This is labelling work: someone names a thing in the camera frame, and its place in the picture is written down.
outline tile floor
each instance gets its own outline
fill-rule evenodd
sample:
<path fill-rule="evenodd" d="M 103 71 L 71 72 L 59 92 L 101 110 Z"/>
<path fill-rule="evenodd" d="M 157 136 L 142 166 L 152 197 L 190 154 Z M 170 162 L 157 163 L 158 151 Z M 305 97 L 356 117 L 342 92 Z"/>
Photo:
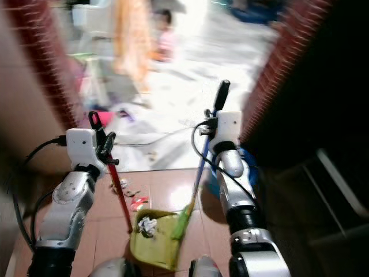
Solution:
<path fill-rule="evenodd" d="M 149 196 L 147 208 L 180 211 L 190 201 L 195 169 L 163 170 L 124 173 L 121 177 L 129 181 L 126 190 L 140 190 L 139 196 Z M 204 173 L 202 183 L 206 181 Z M 89 211 L 82 240 L 73 263 L 72 277 L 88 276 L 100 263 L 115 257 L 131 258 L 129 235 L 118 198 L 110 188 L 110 176 L 106 175 L 96 185 L 95 202 Z M 43 208 L 37 217 L 36 231 L 47 212 Z M 213 257 L 223 276 L 228 275 L 228 260 L 231 250 L 228 243 L 229 232 L 220 203 L 207 192 L 200 191 L 195 210 L 182 242 L 177 272 L 167 272 L 149 265 L 140 265 L 143 276 L 188 276 L 188 268 L 193 259 L 202 255 Z M 26 276 L 31 262 L 31 252 L 19 238 L 15 248 L 18 254 L 15 277 Z"/>

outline dustpan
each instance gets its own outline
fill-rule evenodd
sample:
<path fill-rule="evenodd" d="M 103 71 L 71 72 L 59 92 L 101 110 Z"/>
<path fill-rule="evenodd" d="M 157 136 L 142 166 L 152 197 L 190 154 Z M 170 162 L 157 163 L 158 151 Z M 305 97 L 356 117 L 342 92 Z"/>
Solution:
<path fill-rule="evenodd" d="M 145 216 L 157 220 L 154 238 L 146 238 L 139 232 L 138 222 Z M 143 263 L 174 271 L 177 265 L 180 241 L 172 239 L 171 234 L 177 222 L 178 215 L 173 212 L 155 209 L 140 210 L 135 217 L 131 233 L 130 250 L 132 255 Z"/>

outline child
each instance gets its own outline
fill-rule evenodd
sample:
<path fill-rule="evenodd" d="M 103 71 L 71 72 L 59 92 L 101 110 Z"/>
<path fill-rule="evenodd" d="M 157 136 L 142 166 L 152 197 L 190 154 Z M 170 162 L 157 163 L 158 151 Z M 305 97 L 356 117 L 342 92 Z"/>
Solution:
<path fill-rule="evenodd" d="M 157 49 L 153 53 L 153 59 L 160 62 L 169 62 L 173 56 L 174 34 L 171 28 L 172 13 L 168 9 L 160 10 L 158 13 L 159 38 L 157 40 Z"/>

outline handle grip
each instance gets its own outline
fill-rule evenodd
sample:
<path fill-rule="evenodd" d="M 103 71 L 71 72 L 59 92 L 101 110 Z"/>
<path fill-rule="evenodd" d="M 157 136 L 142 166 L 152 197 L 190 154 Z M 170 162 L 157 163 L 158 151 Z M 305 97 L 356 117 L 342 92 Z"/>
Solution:
<path fill-rule="evenodd" d="M 36 248 L 28 277 L 69 277 L 76 251 L 68 248 Z"/>
<path fill-rule="evenodd" d="M 223 80 L 218 88 L 218 93 L 214 102 L 214 109 L 216 111 L 221 111 L 224 107 L 225 100 L 227 99 L 229 86 L 231 82 L 229 80 Z"/>

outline black cable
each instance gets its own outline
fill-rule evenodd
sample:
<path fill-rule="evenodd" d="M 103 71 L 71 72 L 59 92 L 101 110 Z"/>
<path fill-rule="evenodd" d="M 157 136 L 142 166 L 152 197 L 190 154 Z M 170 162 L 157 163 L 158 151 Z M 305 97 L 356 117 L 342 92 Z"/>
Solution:
<path fill-rule="evenodd" d="M 35 208 L 32 211 L 32 215 L 31 215 L 31 240 L 33 245 L 35 245 L 36 243 L 36 231 L 35 231 L 35 222 L 36 222 L 36 216 L 37 216 L 37 212 L 40 209 L 40 206 L 42 204 L 42 202 L 50 195 L 52 195 L 52 193 L 54 192 L 54 190 L 49 191 L 48 193 L 42 195 L 36 202 Z"/>
<path fill-rule="evenodd" d="M 184 129 L 179 129 L 179 130 L 176 130 L 174 132 L 171 132 L 171 133 L 168 133 L 168 134 L 165 134 L 163 137 L 161 138 L 158 138 L 157 140 L 153 140 L 149 143 L 142 143 L 142 144 L 135 144 L 135 143 L 114 143 L 114 145 L 121 145 L 121 146 L 132 146 L 132 147 L 143 147 L 143 146 L 149 146 L 151 144 L 154 144 L 154 143 L 157 143 L 161 140 L 164 140 L 166 139 L 167 137 L 169 136 L 172 136 L 173 134 L 177 134 L 179 132 L 182 132 L 184 130 L 188 130 L 188 129 L 191 129 L 192 127 L 187 127 L 187 128 L 184 128 Z"/>
<path fill-rule="evenodd" d="M 250 192 L 248 192 L 236 179 L 235 177 L 233 177 L 231 174 L 229 174 L 228 172 L 226 172 L 224 169 L 222 169 L 220 166 L 218 166 L 217 164 L 214 164 L 211 160 L 209 160 L 207 157 L 205 157 L 196 147 L 195 145 L 195 132 L 197 130 L 197 128 L 199 128 L 201 125 L 207 125 L 208 122 L 207 121 L 203 121 L 199 124 L 197 124 L 191 134 L 191 144 L 192 147 L 194 148 L 195 152 L 197 155 L 199 155 L 204 161 L 206 161 L 207 163 L 209 163 L 212 167 L 215 167 L 217 170 L 219 170 L 220 172 L 224 173 L 225 175 L 227 175 L 228 177 L 230 177 L 230 179 L 232 179 L 237 186 L 239 186 L 241 188 L 241 190 L 243 190 L 245 192 L 245 194 L 250 198 L 250 200 L 253 202 L 253 204 L 255 205 L 255 208 L 260 210 L 259 208 L 259 204 L 256 202 L 256 200 L 253 198 L 253 196 L 251 195 Z"/>
<path fill-rule="evenodd" d="M 20 209 L 19 209 L 19 200 L 18 200 L 18 196 L 16 193 L 16 190 L 14 187 L 10 186 L 10 181 L 13 179 L 14 174 L 18 173 L 32 158 L 33 156 L 39 152 L 42 148 L 44 148 L 45 146 L 49 145 L 49 144 L 53 144 L 53 143 L 57 143 L 59 145 L 66 145 L 66 137 L 65 136 L 59 136 L 58 138 L 54 138 L 52 140 L 46 141 L 45 143 L 41 144 L 40 146 L 36 147 L 28 156 L 27 158 L 23 161 L 23 163 L 18 166 L 16 168 L 16 170 L 10 172 L 8 178 L 5 181 L 5 187 L 7 187 L 7 192 L 9 192 L 10 190 L 12 191 L 12 195 L 13 195 L 13 205 L 14 205 L 14 211 L 16 213 L 16 218 L 17 218 L 17 223 L 18 223 L 18 227 L 21 231 L 21 234 L 23 236 L 23 238 L 26 240 L 30 250 L 32 251 L 32 253 L 34 253 L 35 251 L 35 246 L 32 243 L 32 240 L 30 238 L 30 236 L 28 235 L 27 229 L 25 227 Z"/>

